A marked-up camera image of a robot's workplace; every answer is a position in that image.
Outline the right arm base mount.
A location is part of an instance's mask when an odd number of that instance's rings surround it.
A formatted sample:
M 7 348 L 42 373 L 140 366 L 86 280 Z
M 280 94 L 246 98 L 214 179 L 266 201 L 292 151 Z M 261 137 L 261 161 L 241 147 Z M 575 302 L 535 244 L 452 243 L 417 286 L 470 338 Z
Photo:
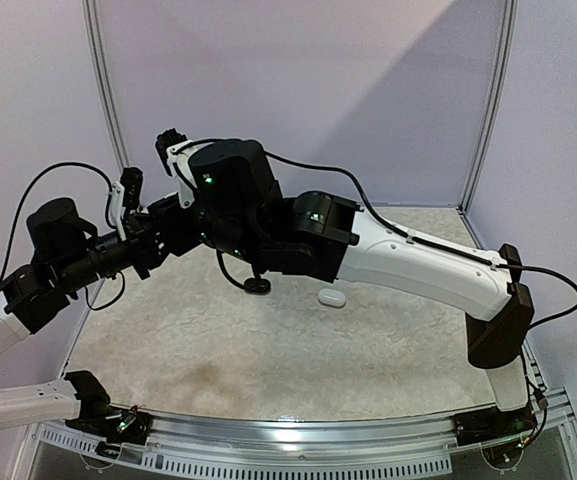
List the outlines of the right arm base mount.
M 493 405 L 457 413 L 451 417 L 451 422 L 458 446 L 514 437 L 538 429 L 530 403 L 511 411 L 501 411 Z

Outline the black oval charging case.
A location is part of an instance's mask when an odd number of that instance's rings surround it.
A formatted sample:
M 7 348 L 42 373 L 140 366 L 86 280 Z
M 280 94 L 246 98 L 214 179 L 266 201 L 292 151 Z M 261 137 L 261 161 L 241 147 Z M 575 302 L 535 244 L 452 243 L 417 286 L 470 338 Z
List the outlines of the black oval charging case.
M 252 295 L 267 295 L 271 291 L 271 283 L 264 278 L 248 278 L 244 281 L 244 291 Z

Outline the white oval charging case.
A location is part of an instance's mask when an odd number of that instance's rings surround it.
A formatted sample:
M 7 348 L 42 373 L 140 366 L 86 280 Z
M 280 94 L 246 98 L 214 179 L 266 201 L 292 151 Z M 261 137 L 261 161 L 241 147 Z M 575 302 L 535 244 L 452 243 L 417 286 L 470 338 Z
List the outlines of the white oval charging case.
M 334 308 L 342 308 L 347 302 L 346 295 L 343 292 L 329 288 L 321 289 L 317 297 L 321 304 Z

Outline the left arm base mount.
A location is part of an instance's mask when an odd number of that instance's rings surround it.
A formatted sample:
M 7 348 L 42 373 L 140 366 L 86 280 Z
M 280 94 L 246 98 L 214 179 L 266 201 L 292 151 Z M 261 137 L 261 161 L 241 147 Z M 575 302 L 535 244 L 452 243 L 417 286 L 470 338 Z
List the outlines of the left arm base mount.
M 80 432 L 103 437 L 107 443 L 145 445 L 154 417 L 137 405 L 128 409 L 107 402 L 83 403 L 76 419 L 65 425 Z

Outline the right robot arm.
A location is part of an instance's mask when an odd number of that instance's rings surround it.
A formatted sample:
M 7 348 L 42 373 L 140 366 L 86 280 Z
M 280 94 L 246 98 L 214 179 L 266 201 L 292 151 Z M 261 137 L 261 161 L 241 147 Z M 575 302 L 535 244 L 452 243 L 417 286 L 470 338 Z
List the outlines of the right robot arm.
M 505 436 L 529 401 L 521 346 L 534 314 L 516 248 L 479 250 L 393 224 L 366 199 L 282 194 L 254 140 L 190 140 L 169 130 L 155 147 L 177 184 L 185 242 L 266 272 L 388 287 L 461 310 L 467 358 L 486 373 L 496 406 L 485 427 Z

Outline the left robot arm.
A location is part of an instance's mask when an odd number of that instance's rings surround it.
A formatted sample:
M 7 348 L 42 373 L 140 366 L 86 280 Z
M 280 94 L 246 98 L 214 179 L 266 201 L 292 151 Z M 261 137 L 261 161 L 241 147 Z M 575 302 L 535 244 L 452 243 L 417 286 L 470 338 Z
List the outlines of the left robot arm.
M 39 332 L 85 289 L 134 269 L 145 279 L 165 258 L 146 214 L 131 214 L 122 231 L 105 235 L 81 218 L 74 201 L 58 198 L 27 219 L 34 255 L 0 282 L 0 354 Z M 74 371 L 43 384 L 0 389 L 0 430 L 62 420 L 109 444 L 146 443 L 152 415 L 114 408 L 99 380 Z

